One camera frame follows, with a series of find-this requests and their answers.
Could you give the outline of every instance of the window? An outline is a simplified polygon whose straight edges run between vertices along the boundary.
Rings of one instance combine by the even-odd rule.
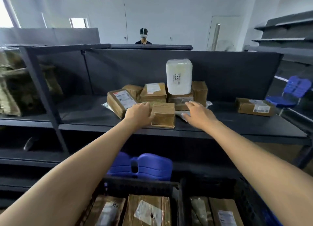
[[[0,0],[0,28],[19,27],[9,2],[7,0]]]
[[[84,18],[71,18],[69,19],[71,22],[72,28],[88,28],[87,19]]]

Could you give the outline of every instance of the shelf post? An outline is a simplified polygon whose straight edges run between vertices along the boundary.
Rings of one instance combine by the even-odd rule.
[[[49,120],[52,123],[52,126],[57,134],[57,137],[61,143],[61,147],[65,153],[69,153],[65,140],[62,136],[62,133],[59,129],[59,124],[61,123],[60,114],[56,108],[56,105],[53,102],[52,96],[49,91],[49,87],[46,83],[45,77],[41,71],[41,67],[39,65],[39,60],[35,53],[32,52],[31,49],[27,47],[19,48],[22,54],[22,57],[25,61],[27,70],[35,84],[37,92],[40,96],[41,102],[47,111],[49,116]]]

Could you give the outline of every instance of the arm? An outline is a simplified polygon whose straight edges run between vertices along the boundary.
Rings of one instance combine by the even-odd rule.
[[[0,225],[74,225],[123,144],[151,123],[149,109],[149,103],[128,109],[119,124],[49,171],[3,212]]]
[[[186,105],[186,120],[219,143],[284,226],[312,225],[313,177],[232,131],[201,104]]]

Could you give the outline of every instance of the brown package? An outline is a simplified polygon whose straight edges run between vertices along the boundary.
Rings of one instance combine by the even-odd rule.
[[[206,105],[208,88],[204,81],[192,81],[191,88],[194,92],[194,101]]]
[[[248,98],[236,98],[238,113],[268,116],[275,114],[275,106],[265,100],[253,100]]]
[[[140,102],[140,94],[143,90],[143,87],[128,84],[122,87],[122,89],[126,89],[137,102]]]
[[[209,199],[215,226],[225,225],[221,224],[220,220],[224,220],[224,223],[229,223],[229,225],[231,225],[231,223],[234,224],[234,222],[236,222],[237,226],[244,226],[234,200],[217,198]]]
[[[157,225],[171,226],[169,197],[129,195],[122,226]]]
[[[112,196],[104,196],[99,195],[96,198],[95,203],[92,206],[92,209],[88,215],[88,218],[86,222],[84,223],[84,226],[95,226],[101,216],[101,212],[105,206],[105,208],[117,208],[115,218],[111,221],[110,225],[107,226],[117,226],[119,223],[120,216],[122,214],[124,204],[126,199],[125,198],[117,198]]]
[[[159,91],[156,92],[148,92],[150,91],[150,87],[154,85],[157,87],[157,84],[160,87]],[[140,101],[141,102],[166,102],[167,94],[165,89],[164,83],[155,83],[155,84],[145,84],[141,94],[140,94]]]
[[[214,226],[209,200],[203,196],[190,197],[192,226]]]
[[[151,123],[153,127],[175,128],[175,104],[155,102],[152,107],[155,117]]]
[[[124,118],[128,108],[137,103],[126,89],[108,92],[107,102],[120,119]]]
[[[185,95],[173,95],[168,94],[167,102],[172,102],[175,104],[176,111],[187,111],[189,108],[186,106],[185,102],[193,101],[194,100],[194,93],[191,90],[190,94]]]

